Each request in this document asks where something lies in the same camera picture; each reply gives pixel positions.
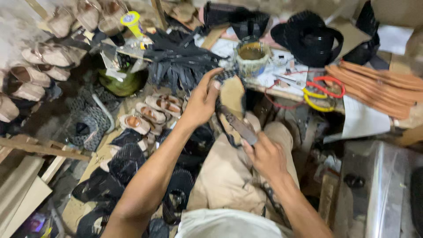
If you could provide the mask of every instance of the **knife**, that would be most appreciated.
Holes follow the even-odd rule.
[[[248,144],[254,145],[257,142],[257,135],[255,132],[234,116],[226,106],[220,106],[219,111],[225,115],[229,125],[231,125]]]

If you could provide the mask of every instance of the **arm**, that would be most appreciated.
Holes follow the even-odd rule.
[[[214,81],[212,86],[208,86],[210,79],[222,71],[218,68],[204,75],[175,128],[126,187],[102,238],[141,237],[166,193],[185,143],[197,126],[206,123],[214,112],[220,84]]]
[[[283,148],[260,132],[258,142],[252,148],[246,141],[244,151],[253,161],[254,168],[273,188],[291,223],[295,237],[327,238],[332,232],[310,205],[286,169]]]

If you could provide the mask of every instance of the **hand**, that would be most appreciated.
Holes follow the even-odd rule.
[[[289,174],[282,146],[271,142],[263,132],[258,134],[258,141],[254,144],[254,148],[246,140],[242,140],[242,147],[253,162],[254,168],[269,183],[280,180],[282,175]]]
[[[182,114],[181,120],[194,129],[206,123],[214,113],[214,105],[219,96],[220,83],[210,81],[220,74],[223,68],[213,69],[207,72],[197,87],[191,92],[187,108]]]

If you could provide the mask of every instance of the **green container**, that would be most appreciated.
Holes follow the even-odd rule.
[[[131,71],[132,66],[130,66],[127,70],[120,70],[119,73],[126,73]],[[145,85],[144,80],[141,79],[140,73],[136,72],[133,74],[127,73],[126,78],[124,79],[117,79],[111,76],[106,75],[106,70],[101,69],[99,70],[100,76],[99,80],[100,83],[109,89],[114,95],[119,97],[126,97],[129,96],[136,91],[142,89]]]

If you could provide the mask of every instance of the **yellow scissors handle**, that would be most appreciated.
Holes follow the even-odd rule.
[[[321,111],[321,112],[331,112],[333,110],[335,110],[334,107],[330,106],[328,108],[323,108],[323,107],[319,107],[318,105],[314,104],[310,98],[310,97],[315,97],[315,98],[320,98],[320,99],[325,99],[327,98],[326,94],[317,94],[317,93],[313,93],[308,91],[307,89],[303,88],[302,91],[304,92],[304,101],[313,109]]]

